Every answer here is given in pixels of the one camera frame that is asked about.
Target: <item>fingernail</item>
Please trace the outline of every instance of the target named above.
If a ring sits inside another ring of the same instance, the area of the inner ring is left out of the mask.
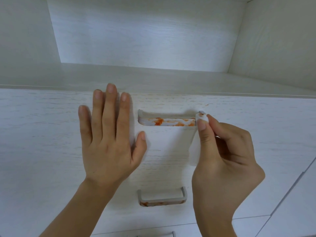
[[[127,93],[123,92],[122,93],[122,101],[126,101],[127,99]]]
[[[100,100],[102,98],[102,91],[95,90],[94,91],[94,96],[95,96],[96,99]]]
[[[109,93],[112,93],[113,90],[114,90],[114,85],[113,85],[112,83],[109,83],[109,84],[107,85],[106,90],[107,90]]]
[[[146,135],[145,135],[145,132],[142,132],[142,133],[141,133],[141,135],[140,135],[140,137],[141,137],[141,139],[142,139],[142,140],[144,140],[144,141],[145,141],[145,140],[146,140]]]
[[[83,105],[79,106],[79,114],[80,114],[80,115],[83,114]]]
[[[197,128],[199,131],[205,130],[206,124],[203,120],[197,120]]]

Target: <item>metal handle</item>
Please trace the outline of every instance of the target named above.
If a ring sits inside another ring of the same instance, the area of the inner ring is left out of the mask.
[[[176,232],[175,231],[172,231],[172,236],[173,237],[176,237]]]
[[[138,202],[143,207],[152,207],[152,206],[161,206],[161,205],[171,205],[171,204],[183,204],[186,202],[188,194],[186,188],[183,186],[181,188],[183,197],[181,198],[172,198],[172,199],[160,199],[160,200],[143,200],[142,191],[137,191]]]

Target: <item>hand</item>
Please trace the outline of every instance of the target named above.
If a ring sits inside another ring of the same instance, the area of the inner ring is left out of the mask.
[[[122,93],[116,121],[117,89],[108,84],[106,93],[93,92],[93,110],[79,107],[82,157],[86,180],[97,186],[116,189],[140,164],[146,149],[145,133],[140,132],[136,147],[130,146],[130,97]]]
[[[219,123],[210,115],[208,119],[209,123],[197,123],[201,154],[192,178],[193,206],[202,235],[213,232],[211,236],[217,236],[221,227],[232,229],[235,210],[263,181],[265,173],[256,163],[248,131]]]

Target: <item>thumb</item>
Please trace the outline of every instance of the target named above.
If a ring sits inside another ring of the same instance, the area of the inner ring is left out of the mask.
[[[137,168],[147,151],[146,135],[144,131],[138,134],[135,145],[136,146],[132,154],[132,162],[135,165],[135,168]]]
[[[219,157],[215,135],[209,123],[204,120],[198,120],[197,129],[201,141],[200,160],[214,159],[214,157]]]

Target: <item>white tissue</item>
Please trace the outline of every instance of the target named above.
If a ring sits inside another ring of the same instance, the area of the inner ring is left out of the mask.
[[[197,123],[198,119],[204,120],[209,122],[208,117],[206,116],[205,112],[200,111],[195,115],[195,121]],[[200,136],[198,134],[198,129],[196,129],[192,143],[189,147],[189,165],[197,166],[198,161],[200,159],[200,152],[201,152],[201,142]]]

